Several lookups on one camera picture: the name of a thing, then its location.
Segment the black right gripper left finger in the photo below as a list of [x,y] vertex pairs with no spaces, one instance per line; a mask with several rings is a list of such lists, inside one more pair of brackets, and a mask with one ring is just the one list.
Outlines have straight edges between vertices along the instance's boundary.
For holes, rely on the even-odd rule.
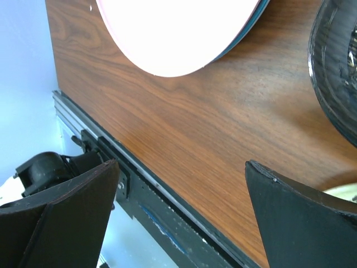
[[1,206],[1,267],[96,267],[119,180],[109,160]]

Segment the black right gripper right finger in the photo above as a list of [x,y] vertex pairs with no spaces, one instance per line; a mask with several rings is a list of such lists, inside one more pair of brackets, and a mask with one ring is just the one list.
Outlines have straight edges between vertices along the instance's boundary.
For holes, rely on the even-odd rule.
[[245,179],[270,267],[356,267],[356,203],[254,160]]

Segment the pink plate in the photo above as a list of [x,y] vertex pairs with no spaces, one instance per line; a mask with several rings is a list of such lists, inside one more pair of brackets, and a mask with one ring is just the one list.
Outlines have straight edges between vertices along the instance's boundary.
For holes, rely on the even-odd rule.
[[238,36],[258,1],[97,1],[118,49],[155,76],[193,73]]

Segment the blue and cream plate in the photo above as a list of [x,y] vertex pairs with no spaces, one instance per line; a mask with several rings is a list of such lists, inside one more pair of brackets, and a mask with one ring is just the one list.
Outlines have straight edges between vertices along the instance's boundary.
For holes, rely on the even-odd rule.
[[250,16],[248,22],[244,25],[243,29],[236,35],[235,39],[213,60],[219,60],[222,58],[224,55],[226,55],[228,52],[230,52],[235,46],[241,42],[241,40],[248,34],[248,32],[253,28],[255,23],[259,20],[260,16],[264,12],[264,10],[267,8],[270,0],[261,0],[257,4],[254,12]]

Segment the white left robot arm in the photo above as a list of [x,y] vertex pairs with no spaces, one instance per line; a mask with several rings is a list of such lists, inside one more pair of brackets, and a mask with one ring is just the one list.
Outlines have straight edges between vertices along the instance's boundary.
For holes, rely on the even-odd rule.
[[40,153],[17,167],[14,176],[1,185],[1,207],[73,179],[101,163],[96,152],[78,156]]

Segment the cream floral small plate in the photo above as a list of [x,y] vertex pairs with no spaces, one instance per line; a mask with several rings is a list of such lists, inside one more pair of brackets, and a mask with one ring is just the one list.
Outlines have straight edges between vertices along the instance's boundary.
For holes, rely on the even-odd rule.
[[356,203],[357,183],[339,185],[325,190],[324,193]]

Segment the black glossy plate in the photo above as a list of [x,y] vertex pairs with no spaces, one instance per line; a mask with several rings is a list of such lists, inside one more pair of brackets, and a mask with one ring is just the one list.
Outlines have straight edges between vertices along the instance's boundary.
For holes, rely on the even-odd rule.
[[356,1],[322,1],[308,42],[308,70],[332,125],[356,145]]

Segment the aluminium rail frame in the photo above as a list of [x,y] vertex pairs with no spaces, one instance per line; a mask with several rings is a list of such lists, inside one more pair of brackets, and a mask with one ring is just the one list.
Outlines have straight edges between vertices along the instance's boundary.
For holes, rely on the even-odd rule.
[[67,96],[53,93],[57,116],[80,139],[84,151],[117,160],[120,178],[115,209],[105,236],[108,261],[117,264],[115,244],[144,253],[154,245],[163,257],[144,257],[141,267],[255,267],[198,211],[102,129]]

